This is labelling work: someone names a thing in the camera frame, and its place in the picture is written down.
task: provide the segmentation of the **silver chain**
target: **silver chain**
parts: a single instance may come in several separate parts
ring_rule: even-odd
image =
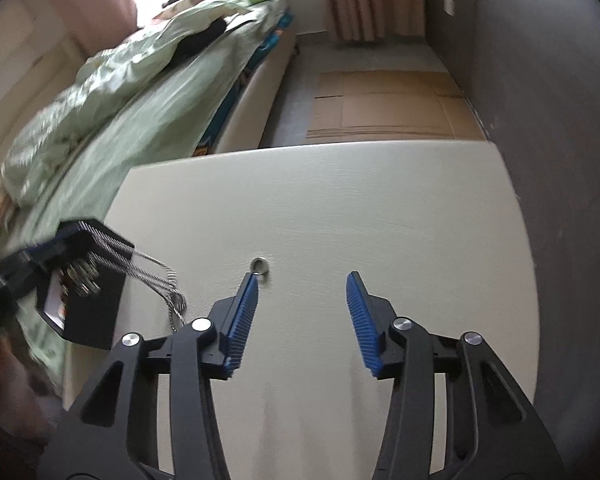
[[[167,304],[171,330],[176,332],[178,329],[174,321],[174,317],[177,317],[180,323],[184,325],[185,321],[183,314],[187,309],[187,300],[178,289],[178,277],[174,269],[162,263],[161,261],[156,260],[154,257],[144,254],[141,251],[136,250],[136,248],[133,248],[130,245],[122,243],[115,238],[98,231],[96,228],[92,227],[86,222],[80,222],[80,227],[88,231],[93,236],[93,240],[96,242],[98,247],[105,250],[112,258],[111,261],[103,258],[99,254],[90,253],[89,258],[92,262],[99,263],[102,266],[116,270],[117,272],[122,272],[127,276],[131,276],[132,278],[143,282],[151,290],[156,292]],[[139,256],[161,266],[167,275],[166,279],[131,263],[118,251]]]

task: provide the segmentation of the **ribbed blue rubber pad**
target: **ribbed blue rubber pad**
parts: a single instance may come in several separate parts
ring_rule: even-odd
[[[363,299],[362,291],[352,274],[347,276],[347,306],[358,338],[362,360],[373,376],[377,377],[382,369],[378,333]]]
[[[247,345],[249,330],[253,322],[253,315],[258,305],[258,280],[251,275],[244,294],[240,298],[238,310],[235,313],[234,322],[227,335],[227,353],[224,360],[224,369],[227,373],[232,373],[240,368],[242,363],[242,354]]]

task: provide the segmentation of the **gray wall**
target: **gray wall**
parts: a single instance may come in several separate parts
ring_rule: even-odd
[[[541,317],[536,407],[600,478],[600,0],[427,0],[427,40],[520,197]]]

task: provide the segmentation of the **small round object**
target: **small round object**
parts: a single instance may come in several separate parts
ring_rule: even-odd
[[[191,322],[191,327],[196,332],[206,332],[211,328],[211,320],[206,317],[199,317]]]
[[[467,332],[464,334],[464,340],[474,346],[478,346],[483,341],[482,336],[477,332]]]
[[[249,268],[256,276],[264,276],[269,272],[269,263],[264,258],[257,257],[251,261]]]
[[[140,342],[140,336],[134,332],[122,336],[122,344],[124,346],[137,345]]]
[[[396,330],[408,330],[413,326],[413,321],[408,317],[397,317],[394,319],[394,328]]]

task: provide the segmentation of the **cardboard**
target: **cardboard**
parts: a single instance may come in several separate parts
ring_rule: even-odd
[[[447,73],[330,72],[318,76],[307,143],[484,135]]]

